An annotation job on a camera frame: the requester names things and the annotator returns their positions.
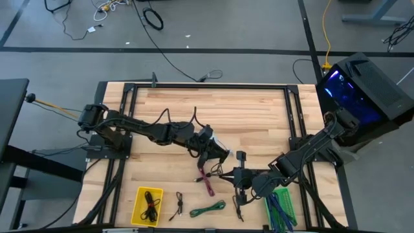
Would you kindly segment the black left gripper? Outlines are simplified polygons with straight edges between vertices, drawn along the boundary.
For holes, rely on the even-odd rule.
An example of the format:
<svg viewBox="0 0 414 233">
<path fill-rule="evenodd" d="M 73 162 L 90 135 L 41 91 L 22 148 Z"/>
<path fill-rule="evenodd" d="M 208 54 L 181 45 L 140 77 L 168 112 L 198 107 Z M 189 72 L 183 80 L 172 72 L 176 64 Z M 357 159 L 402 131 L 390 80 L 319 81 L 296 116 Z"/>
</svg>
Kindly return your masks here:
<svg viewBox="0 0 414 233">
<path fill-rule="evenodd" d="M 226 160 L 230 151 L 217 145 L 213 139 L 213 129 L 209 124 L 205 125 L 198 133 L 187 140 L 187 150 L 191 156 L 201 156 L 207 153 L 210 159 L 218 159 L 219 163 Z"/>
</svg>

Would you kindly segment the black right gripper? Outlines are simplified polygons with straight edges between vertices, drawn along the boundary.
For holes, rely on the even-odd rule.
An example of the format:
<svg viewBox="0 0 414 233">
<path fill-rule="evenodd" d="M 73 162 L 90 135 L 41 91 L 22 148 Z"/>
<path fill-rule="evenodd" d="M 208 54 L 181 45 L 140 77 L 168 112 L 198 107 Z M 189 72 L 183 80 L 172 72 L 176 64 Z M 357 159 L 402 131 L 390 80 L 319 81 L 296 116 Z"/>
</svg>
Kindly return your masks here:
<svg viewBox="0 0 414 233">
<path fill-rule="evenodd" d="M 245 168 L 246 153 L 244 151 L 236 151 L 236 159 L 239 161 L 238 167 L 220 174 L 219 178 L 228 181 L 240 190 L 249 189 L 252 186 L 252 179 L 256 176 L 256 170 Z"/>
</svg>

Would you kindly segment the green plastic basket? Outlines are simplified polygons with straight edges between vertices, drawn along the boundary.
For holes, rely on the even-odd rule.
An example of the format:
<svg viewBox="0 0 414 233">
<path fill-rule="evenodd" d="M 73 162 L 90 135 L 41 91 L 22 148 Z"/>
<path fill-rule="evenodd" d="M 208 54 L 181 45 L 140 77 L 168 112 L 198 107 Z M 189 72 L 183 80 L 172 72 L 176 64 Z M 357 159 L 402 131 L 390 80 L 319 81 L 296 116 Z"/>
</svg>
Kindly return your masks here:
<svg viewBox="0 0 414 233">
<path fill-rule="evenodd" d="M 297 221 L 288 188 L 275 189 L 265 198 L 265 207 L 271 233 L 293 232 Z"/>
</svg>

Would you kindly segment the yellow plastic basket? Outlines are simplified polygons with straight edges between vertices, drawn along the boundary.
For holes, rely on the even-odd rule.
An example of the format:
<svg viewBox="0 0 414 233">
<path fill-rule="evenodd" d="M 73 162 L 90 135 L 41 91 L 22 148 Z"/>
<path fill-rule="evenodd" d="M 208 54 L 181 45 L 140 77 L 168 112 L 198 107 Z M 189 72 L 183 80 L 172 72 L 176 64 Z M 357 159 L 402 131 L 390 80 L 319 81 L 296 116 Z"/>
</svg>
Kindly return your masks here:
<svg viewBox="0 0 414 233">
<path fill-rule="evenodd" d="M 131 224 L 156 227 L 159 222 L 163 193 L 161 188 L 140 186 L 135 197 Z"/>
</svg>

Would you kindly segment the black computer tower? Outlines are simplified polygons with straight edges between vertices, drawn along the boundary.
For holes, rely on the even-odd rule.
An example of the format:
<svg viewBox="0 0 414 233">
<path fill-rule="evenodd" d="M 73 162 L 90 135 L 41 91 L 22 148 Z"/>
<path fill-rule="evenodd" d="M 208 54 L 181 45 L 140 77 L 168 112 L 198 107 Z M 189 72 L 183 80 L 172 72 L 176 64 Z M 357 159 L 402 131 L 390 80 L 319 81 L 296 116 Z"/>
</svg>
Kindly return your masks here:
<svg viewBox="0 0 414 233">
<path fill-rule="evenodd" d="M 343 107 L 360 122 L 354 135 L 337 140 L 341 146 L 376 139 L 414 117 L 414 99 L 362 52 L 335 63 L 316 90 L 322 113 Z"/>
</svg>

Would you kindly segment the wooden stick black knob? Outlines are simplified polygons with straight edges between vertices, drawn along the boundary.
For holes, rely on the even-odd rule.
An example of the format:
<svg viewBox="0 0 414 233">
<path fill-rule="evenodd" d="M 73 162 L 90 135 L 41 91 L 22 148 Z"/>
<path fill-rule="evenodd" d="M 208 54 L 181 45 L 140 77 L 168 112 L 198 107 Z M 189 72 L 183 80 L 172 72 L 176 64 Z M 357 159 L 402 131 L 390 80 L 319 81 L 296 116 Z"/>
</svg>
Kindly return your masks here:
<svg viewBox="0 0 414 233">
<path fill-rule="evenodd" d="M 54 105 L 52 103 L 48 103 L 42 100 L 39 100 L 36 98 L 36 95 L 34 93 L 30 93 L 27 94 L 25 97 L 25 101 L 30 103 L 30 104 L 40 104 L 41 106 L 46 106 L 52 109 L 57 109 L 58 111 L 66 114 L 67 116 L 71 116 L 73 118 L 78 118 L 78 115 L 75 114 L 75 112 L 79 113 L 79 110 L 75 110 L 75 109 L 68 109 L 68 108 L 64 108 L 64 107 L 60 107 L 58 105 Z"/>
</svg>

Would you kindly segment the grey desk leg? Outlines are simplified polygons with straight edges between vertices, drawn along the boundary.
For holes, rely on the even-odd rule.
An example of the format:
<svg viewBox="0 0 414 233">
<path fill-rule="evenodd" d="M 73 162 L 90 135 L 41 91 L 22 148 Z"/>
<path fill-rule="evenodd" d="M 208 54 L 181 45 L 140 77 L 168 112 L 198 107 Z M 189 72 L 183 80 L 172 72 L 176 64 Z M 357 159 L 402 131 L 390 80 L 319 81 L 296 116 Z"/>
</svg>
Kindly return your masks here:
<svg viewBox="0 0 414 233">
<path fill-rule="evenodd" d="M 386 16 L 387 12 L 398 0 L 382 0 L 382 3 L 370 14 L 344 14 L 343 23 L 364 25 L 401 26 L 409 21 L 404 17 Z"/>
</svg>

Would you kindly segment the black desk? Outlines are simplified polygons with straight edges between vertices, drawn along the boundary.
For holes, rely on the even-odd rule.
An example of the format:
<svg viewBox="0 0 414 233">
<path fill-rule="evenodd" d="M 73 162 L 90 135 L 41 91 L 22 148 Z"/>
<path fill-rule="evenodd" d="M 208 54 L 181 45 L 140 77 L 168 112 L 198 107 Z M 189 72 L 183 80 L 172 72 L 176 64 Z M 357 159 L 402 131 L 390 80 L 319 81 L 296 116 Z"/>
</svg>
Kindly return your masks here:
<svg viewBox="0 0 414 233">
<path fill-rule="evenodd" d="M 0 80 L 0 214 L 9 189 L 20 190 L 10 230 L 26 226 L 21 217 L 27 201 L 75 197 L 85 171 L 82 152 L 46 150 L 36 155 L 9 145 L 28 84 L 26 78 Z"/>
</svg>

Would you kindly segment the black aluminium table frame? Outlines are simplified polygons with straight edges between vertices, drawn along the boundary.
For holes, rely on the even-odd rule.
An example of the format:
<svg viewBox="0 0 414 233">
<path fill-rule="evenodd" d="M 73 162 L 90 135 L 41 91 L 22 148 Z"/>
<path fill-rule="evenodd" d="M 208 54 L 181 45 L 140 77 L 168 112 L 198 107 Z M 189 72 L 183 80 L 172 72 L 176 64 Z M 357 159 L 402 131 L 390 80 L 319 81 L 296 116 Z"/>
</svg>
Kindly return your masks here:
<svg viewBox="0 0 414 233">
<path fill-rule="evenodd" d="M 292 132 L 315 134 L 324 124 L 316 88 L 298 85 L 286 92 L 282 85 L 140 83 L 134 116 L 165 122 L 164 109 L 174 121 L 197 117 L 195 127 L 209 124 L 231 151 L 246 153 L 246 167 L 265 169 L 278 155 L 289 150 Z M 130 227 L 140 186 L 163 189 L 159 228 L 213 228 L 260 230 L 268 223 L 264 200 L 236 208 L 234 187 L 217 177 L 210 178 L 214 196 L 197 182 L 196 161 L 179 146 L 157 146 L 147 138 L 133 137 L 131 156 L 125 164 L 117 227 Z"/>
</svg>

